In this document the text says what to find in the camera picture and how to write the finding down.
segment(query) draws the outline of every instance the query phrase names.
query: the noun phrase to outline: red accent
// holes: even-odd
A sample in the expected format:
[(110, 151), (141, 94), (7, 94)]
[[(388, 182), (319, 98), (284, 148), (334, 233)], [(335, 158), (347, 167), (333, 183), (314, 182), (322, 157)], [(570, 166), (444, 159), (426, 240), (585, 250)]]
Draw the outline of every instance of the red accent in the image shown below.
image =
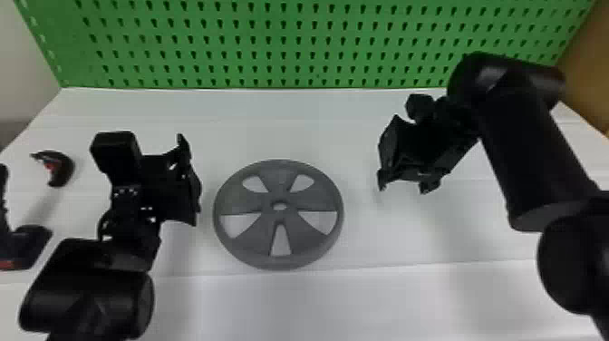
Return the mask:
[(12, 260), (0, 260), (0, 270), (12, 270), (15, 263)]
[(44, 167), (49, 171), (54, 171), (57, 168), (57, 165), (51, 162), (45, 162)]

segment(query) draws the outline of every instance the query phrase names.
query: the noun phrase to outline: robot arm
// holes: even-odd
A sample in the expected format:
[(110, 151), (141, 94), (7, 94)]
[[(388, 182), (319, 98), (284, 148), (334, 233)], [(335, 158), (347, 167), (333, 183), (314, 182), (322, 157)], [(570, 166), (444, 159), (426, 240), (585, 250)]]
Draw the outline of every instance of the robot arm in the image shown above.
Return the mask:
[(470, 54), (446, 97), (409, 98), (415, 123), (393, 118), (379, 142), (377, 176), (381, 188), (413, 180), (427, 193), (481, 140), (511, 227), (542, 234), (537, 267), (548, 295), (591, 316), (609, 340), (609, 196), (588, 178), (550, 116), (564, 84), (556, 68)]

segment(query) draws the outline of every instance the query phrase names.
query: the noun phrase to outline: wooden panel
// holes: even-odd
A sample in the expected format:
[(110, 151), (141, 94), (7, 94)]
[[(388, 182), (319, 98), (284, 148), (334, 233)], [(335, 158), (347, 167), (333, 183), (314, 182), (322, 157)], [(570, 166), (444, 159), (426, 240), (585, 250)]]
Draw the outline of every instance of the wooden panel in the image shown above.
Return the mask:
[(559, 67), (567, 77), (565, 102), (596, 129), (609, 133), (609, 1), (598, 1)]

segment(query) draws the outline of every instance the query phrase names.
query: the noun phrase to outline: gray wheel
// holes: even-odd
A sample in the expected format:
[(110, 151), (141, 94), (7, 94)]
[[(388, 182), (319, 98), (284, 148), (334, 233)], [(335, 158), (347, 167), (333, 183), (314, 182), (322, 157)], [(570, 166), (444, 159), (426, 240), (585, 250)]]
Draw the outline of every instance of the gray wheel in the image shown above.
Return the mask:
[[(294, 190), (296, 178), (313, 183)], [(244, 185), (258, 177), (266, 190), (253, 191)], [(312, 226), (299, 212), (336, 212), (335, 222), (325, 233)], [(259, 213), (257, 219), (236, 236), (229, 236), (222, 217)], [(214, 203), (214, 227), (222, 244), (236, 258), (256, 268), (299, 268), (319, 259), (338, 238), (343, 225), (343, 200), (334, 183), (314, 167), (297, 161), (260, 161), (245, 167), (222, 185)], [(285, 228), (289, 254), (276, 256), (271, 250), (277, 228)]]

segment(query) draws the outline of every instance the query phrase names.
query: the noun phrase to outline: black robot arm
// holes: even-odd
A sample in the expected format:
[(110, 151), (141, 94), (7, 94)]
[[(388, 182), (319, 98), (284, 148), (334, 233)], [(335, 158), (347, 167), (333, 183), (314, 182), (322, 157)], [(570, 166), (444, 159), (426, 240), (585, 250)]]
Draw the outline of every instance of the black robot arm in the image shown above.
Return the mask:
[(564, 309), (593, 318), (609, 340), (609, 196), (586, 175), (550, 116), (565, 80), (553, 67), (491, 54), (466, 56), (447, 96), (412, 95), (414, 120), (394, 117), (379, 143), (379, 186), (413, 180), (421, 193), (478, 141), (513, 229), (541, 232), (539, 276)]
[(201, 183), (182, 135), (178, 147), (142, 155), (131, 132), (101, 132), (91, 153), (111, 183), (111, 206), (97, 239), (63, 240), (28, 291), (24, 330), (48, 341), (123, 341), (141, 336), (152, 316), (148, 271), (168, 219), (196, 225)]

